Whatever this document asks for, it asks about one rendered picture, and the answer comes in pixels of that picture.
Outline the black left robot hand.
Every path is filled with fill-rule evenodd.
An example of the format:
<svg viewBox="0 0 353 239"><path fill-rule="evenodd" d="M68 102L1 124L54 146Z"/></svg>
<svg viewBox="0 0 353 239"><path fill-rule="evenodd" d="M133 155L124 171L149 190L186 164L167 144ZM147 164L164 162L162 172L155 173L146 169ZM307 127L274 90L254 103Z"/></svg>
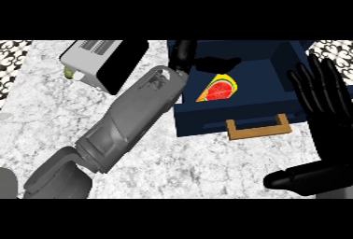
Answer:
<svg viewBox="0 0 353 239"><path fill-rule="evenodd" d="M190 73L192 67L198 71L226 74L240 63L240 58L220 59L217 57L195 58L198 42L195 40L178 40L173 46L168 67L186 74Z"/></svg>

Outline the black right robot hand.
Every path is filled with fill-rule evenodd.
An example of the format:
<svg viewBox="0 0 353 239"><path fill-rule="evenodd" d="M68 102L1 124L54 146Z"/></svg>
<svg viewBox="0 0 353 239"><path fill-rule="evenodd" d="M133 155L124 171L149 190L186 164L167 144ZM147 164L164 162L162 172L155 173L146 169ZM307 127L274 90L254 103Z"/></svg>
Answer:
<svg viewBox="0 0 353 239"><path fill-rule="evenodd" d="M308 54L288 71L320 159L269 174L263 186L308 196L353 186L353 101L329 58Z"/></svg>

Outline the yellow watermelon print cup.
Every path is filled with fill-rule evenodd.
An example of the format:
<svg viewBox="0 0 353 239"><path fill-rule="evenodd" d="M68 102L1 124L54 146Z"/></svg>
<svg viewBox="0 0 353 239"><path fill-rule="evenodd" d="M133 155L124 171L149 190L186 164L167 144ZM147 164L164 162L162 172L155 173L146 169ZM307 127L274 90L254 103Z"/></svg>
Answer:
<svg viewBox="0 0 353 239"><path fill-rule="evenodd" d="M229 75L215 74L201 95L198 96L196 102L199 103L229 99L238 91L238 88L238 83Z"/></svg>

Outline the navy blue open drawer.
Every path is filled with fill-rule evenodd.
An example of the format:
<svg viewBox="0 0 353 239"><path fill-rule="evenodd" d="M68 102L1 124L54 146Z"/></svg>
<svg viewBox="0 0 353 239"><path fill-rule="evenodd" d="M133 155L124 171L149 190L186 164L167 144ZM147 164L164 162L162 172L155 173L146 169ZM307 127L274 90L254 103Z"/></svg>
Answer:
<svg viewBox="0 0 353 239"><path fill-rule="evenodd" d="M229 72L239 87L229 99L198 103L196 98L214 76L196 69L192 70L183 91L183 103L174 106L177 113L248 106L263 109L266 113L270 110L276 113L294 113L301 110L297 95L283 90L269 60L242 62Z"/></svg>

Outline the navy blue drawer front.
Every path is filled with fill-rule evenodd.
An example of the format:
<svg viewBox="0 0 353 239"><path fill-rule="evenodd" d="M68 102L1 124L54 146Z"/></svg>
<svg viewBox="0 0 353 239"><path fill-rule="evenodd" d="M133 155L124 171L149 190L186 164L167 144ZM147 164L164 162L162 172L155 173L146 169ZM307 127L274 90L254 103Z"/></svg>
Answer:
<svg viewBox="0 0 353 239"><path fill-rule="evenodd" d="M277 114L283 114L291 123L305 122L301 106L291 101L263 105L223 105L220 102L177 104L175 135L224 132L226 120L233 120L240 129L271 126L276 124Z"/></svg>

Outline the navy blue cabinet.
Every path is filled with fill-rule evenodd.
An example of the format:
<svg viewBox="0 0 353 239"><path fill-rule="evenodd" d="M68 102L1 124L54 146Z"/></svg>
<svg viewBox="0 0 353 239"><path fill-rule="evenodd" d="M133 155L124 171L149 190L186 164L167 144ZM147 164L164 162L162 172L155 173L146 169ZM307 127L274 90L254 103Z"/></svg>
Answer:
<svg viewBox="0 0 353 239"><path fill-rule="evenodd" d="M298 62L307 63L304 52L313 43L313 40L199 40L195 58L211 56L232 59L239 57L240 63L269 60L283 90L292 91L286 71L295 67Z"/></svg>

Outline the white and black toaster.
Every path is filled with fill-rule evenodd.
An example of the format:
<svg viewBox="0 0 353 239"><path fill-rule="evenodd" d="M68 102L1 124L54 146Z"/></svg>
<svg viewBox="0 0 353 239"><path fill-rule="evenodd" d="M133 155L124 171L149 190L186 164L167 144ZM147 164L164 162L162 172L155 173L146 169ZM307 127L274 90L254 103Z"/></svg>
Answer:
<svg viewBox="0 0 353 239"><path fill-rule="evenodd" d="M82 83L116 95L147 48L144 39L75 40L59 61L74 74L82 74Z"/></svg>

